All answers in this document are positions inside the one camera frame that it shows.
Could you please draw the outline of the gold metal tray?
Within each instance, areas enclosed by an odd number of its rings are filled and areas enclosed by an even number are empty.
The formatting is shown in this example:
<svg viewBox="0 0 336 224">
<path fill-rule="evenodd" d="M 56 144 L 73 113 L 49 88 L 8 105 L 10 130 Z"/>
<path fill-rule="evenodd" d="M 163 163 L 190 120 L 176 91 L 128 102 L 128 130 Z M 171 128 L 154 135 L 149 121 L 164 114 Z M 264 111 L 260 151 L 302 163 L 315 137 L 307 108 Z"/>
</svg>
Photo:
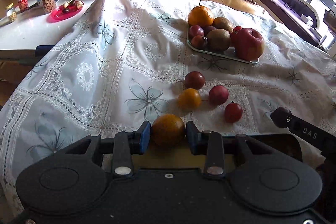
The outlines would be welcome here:
<svg viewBox="0 0 336 224">
<path fill-rule="evenodd" d="M 132 155 L 131 158 L 135 169 L 199 168 L 202 172 L 206 161 L 205 155 L 194 156 L 187 146 L 165 148 L 158 147 L 154 143 L 150 143 L 143 155 Z"/>
</svg>

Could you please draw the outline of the glass jar with snacks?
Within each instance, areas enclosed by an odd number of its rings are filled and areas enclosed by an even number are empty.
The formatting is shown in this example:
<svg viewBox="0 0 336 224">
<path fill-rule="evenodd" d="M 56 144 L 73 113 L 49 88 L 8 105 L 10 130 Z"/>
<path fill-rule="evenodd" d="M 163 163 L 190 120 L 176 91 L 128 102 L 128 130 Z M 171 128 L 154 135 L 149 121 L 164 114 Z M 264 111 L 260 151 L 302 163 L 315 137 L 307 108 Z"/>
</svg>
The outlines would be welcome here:
<svg viewBox="0 0 336 224">
<path fill-rule="evenodd" d="M 15 7 L 13 3 L 7 5 L 5 8 L 5 11 L 6 11 L 7 19 L 10 23 L 13 23 L 14 21 L 17 20 L 17 13 L 15 11 Z"/>
</svg>

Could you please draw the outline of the orange with stem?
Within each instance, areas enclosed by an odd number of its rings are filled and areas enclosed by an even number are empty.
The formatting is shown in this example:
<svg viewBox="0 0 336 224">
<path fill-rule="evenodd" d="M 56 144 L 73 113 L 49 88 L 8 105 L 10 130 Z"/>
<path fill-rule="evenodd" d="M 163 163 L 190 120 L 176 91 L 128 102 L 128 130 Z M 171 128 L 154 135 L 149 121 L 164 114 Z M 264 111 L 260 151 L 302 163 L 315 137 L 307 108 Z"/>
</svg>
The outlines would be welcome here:
<svg viewBox="0 0 336 224">
<path fill-rule="evenodd" d="M 190 26 L 198 25 L 201 28 L 211 26 L 214 21 L 213 12 L 206 6 L 201 5 L 201 1 L 188 14 L 188 24 Z"/>
</svg>

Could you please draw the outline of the dark red tomato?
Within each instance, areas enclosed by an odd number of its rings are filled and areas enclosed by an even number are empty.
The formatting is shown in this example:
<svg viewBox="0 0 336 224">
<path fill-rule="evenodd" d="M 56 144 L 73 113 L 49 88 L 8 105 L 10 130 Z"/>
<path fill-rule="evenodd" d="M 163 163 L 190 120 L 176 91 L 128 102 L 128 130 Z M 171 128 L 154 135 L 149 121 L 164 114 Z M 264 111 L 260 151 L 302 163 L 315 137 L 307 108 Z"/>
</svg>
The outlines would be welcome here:
<svg viewBox="0 0 336 224">
<path fill-rule="evenodd" d="M 205 77 L 200 72 L 192 71 L 185 76 L 185 88 L 200 90 L 205 84 Z"/>
</svg>

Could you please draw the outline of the pink plum on plate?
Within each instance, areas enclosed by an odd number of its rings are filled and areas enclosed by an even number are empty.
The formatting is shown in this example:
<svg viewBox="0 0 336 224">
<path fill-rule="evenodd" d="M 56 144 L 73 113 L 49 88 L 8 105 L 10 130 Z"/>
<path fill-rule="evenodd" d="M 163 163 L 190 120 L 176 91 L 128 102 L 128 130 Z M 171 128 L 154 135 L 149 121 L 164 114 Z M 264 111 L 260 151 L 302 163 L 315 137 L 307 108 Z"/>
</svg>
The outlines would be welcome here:
<svg viewBox="0 0 336 224">
<path fill-rule="evenodd" d="M 191 40 L 195 36 L 204 36 L 205 32 L 204 32 L 203 28 L 201 28 L 201 26 L 193 25 L 189 28 L 188 35 L 189 35 L 189 39 Z"/>
</svg>

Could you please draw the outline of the large red apple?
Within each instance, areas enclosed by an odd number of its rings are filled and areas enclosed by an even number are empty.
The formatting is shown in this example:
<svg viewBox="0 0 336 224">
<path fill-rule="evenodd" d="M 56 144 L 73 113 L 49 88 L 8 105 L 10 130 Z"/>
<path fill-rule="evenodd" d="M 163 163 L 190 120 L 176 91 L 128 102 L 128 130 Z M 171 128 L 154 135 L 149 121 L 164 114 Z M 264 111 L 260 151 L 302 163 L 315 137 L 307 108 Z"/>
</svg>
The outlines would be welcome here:
<svg viewBox="0 0 336 224">
<path fill-rule="evenodd" d="M 260 32 L 253 28 L 240 28 L 234 34 L 234 48 L 237 58 L 255 61 L 264 52 L 265 42 Z"/>
</svg>

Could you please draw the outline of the small red cherry tomato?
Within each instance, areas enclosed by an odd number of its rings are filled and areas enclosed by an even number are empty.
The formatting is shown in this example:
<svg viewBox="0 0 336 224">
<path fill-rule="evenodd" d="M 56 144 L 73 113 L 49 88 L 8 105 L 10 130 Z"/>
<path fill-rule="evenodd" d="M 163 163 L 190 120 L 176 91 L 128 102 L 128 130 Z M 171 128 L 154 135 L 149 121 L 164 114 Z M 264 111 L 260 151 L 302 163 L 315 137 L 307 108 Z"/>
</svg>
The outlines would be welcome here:
<svg viewBox="0 0 336 224">
<path fill-rule="evenodd" d="M 229 103 L 224 110 L 224 119 L 227 123 L 235 123 L 241 119 L 243 108 L 235 102 Z"/>
</svg>

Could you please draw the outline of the brown kiwi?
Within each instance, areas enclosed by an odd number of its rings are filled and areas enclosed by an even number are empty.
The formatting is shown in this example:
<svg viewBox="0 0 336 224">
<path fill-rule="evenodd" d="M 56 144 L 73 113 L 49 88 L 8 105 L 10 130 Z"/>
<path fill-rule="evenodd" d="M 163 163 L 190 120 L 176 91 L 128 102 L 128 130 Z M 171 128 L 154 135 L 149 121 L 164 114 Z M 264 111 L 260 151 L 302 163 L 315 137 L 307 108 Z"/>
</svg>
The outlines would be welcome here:
<svg viewBox="0 0 336 224">
<path fill-rule="evenodd" d="M 227 30 L 216 29 L 207 34 L 207 47 L 211 51 L 226 51 L 231 45 L 231 36 Z"/>
<path fill-rule="evenodd" d="M 212 26 L 217 29 L 224 29 L 229 33 L 232 33 L 234 30 L 233 23 L 225 17 L 217 17 L 214 19 Z"/>
</svg>

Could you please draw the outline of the red tin can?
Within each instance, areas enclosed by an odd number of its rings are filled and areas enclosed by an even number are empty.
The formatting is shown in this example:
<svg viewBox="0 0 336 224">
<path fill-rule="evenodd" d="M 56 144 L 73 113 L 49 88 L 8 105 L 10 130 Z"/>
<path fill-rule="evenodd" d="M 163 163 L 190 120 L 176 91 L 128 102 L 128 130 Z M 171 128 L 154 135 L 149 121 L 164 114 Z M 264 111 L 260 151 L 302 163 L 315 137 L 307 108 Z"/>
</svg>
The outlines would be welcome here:
<svg viewBox="0 0 336 224">
<path fill-rule="evenodd" d="M 21 12 L 26 11 L 29 8 L 28 0 L 17 0 L 17 1 Z"/>
</svg>

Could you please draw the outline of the pink red tomato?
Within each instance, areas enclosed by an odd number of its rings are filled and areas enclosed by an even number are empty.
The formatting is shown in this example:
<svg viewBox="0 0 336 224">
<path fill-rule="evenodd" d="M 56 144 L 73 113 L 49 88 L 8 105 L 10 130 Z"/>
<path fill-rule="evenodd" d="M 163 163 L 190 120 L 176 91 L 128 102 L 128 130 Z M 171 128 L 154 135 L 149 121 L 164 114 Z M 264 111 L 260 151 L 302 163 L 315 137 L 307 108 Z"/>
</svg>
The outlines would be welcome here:
<svg viewBox="0 0 336 224">
<path fill-rule="evenodd" d="M 209 92 L 209 103 L 212 105 L 222 105 L 229 97 L 229 92 L 223 85 L 217 85 L 211 88 Z"/>
</svg>

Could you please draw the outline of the white fruit plate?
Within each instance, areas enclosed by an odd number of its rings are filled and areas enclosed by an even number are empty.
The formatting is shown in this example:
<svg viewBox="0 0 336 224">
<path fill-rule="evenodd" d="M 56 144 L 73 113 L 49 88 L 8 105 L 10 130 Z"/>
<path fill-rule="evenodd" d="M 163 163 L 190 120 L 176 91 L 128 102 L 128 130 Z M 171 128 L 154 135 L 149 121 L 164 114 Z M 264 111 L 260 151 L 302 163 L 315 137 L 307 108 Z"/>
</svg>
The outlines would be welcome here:
<svg viewBox="0 0 336 224">
<path fill-rule="evenodd" d="M 241 62 L 241 63 L 250 64 L 250 65 L 256 65 L 260 61 L 259 58 L 256 59 L 256 60 L 252 60 L 252 61 L 246 61 L 246 60 L 237 58 L 236 55 L 235 55 L 235 49 L 233 47 L 229 47 L 224 52 L 212 52 L 212 51 L 208 51 L 208 50 L 199 50 L 199 49 L 192 46 L 191 40 L 189 38 L 189 34 L 187 34 L 187 45 L 195 52 L 220 57 L 220 58 L 223 58 L 223 59 L 226 59 L 226 60 L 238 61 L 238 62 Z"/>
</svg>

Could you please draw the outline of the front brown kiwi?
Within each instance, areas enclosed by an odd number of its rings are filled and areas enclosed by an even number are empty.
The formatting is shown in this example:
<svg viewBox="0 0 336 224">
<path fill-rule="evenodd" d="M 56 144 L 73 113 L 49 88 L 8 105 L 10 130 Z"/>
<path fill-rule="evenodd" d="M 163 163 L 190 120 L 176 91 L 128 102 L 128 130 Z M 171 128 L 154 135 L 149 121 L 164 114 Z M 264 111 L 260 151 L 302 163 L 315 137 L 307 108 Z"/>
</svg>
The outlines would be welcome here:
<svg viewBox="0 0 336 224">
<path fill-rule="evenodd" d="M 231 45 L 231 36 L 227 30 L 216 29 L 207 34 L 207 47 L 211 51 L 226 51 Z"/>
</svg>

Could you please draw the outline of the white lace tablecloth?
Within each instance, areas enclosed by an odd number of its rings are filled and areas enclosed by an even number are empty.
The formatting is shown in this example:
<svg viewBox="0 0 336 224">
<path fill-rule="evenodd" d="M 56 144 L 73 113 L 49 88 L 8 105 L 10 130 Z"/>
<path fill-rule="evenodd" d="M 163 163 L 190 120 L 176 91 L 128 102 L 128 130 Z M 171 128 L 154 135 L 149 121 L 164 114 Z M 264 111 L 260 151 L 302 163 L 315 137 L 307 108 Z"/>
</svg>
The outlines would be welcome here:
<svg viewBox="0 0 336 224">
<path fill-rule="evenodd" d="M 35 65 L 1 110 L 1 191 L 9 211 L 23 208 L 15 191 L 29 165 L 89 135 L 110 138 L 143 121 L 175 114 L 202 130 L 226 135 L 278 133 L 270 119 L 280 106 L 335 133 L 335 61 L 281 23 L 206 2 L 216 16 L 262 34 L 256 65 L 197 53 L 187 45 L 187 16 L 196 0 L 95 0 L 65 34 L 36 24 L 56 45 Z M 201 105 L 178 106 L 185 76 L 200 72 Z M 223 85 L 228 100 L 209 103 Z M 227 123 L 231 103 L 241 119 Z"/>
</svg>

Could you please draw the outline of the dark red plum on plate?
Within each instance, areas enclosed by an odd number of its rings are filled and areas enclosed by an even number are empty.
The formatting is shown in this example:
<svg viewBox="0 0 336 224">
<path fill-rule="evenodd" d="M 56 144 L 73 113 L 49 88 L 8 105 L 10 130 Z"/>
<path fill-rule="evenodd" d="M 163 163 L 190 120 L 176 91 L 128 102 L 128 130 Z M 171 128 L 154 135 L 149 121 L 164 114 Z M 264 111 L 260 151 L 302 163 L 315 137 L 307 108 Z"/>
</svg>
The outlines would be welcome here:
<svg viewBox="0 0 336 224">
<path fill-rule="evenodd" d="M 205 36 L 197 35 L 191 39 L 191 45 L 198 49 L 203 50 L 207 46 L 207 38 Z"/>
</svg>

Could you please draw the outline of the back brown kiwi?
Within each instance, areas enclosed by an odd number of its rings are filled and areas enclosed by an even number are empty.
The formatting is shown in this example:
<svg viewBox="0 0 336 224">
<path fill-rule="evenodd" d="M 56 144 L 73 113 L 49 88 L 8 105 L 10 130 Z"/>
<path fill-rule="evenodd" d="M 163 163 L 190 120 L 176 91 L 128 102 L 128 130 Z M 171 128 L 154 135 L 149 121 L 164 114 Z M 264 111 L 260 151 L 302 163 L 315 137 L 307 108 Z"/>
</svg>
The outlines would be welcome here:
<svg viewBox="0 0 336 224">
<path fill-rule="evenodd" d="M 225 17 L 217 17 L 214 19 L 212 26 L 217 29 L 224 29 L 229 33 L 232 33 L 234 30 L 233 23 Z"/>
</svg>

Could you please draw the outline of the red plastic plate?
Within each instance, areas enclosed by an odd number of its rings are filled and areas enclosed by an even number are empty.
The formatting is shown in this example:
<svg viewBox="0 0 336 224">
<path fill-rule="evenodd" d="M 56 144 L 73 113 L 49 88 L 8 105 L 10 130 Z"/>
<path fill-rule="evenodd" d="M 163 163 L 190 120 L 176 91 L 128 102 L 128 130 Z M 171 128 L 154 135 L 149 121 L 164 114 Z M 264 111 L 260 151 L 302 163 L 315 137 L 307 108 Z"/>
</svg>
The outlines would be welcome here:
<svg viewBox="0 0 336 224">
<path fill-rule="evenodd" d="M 84 7 L 83 1 L 66 1 L 62 5 L 54 9 L 47 17 L 47 22 L 60 22 L 77 15 Z"/>
</svg>

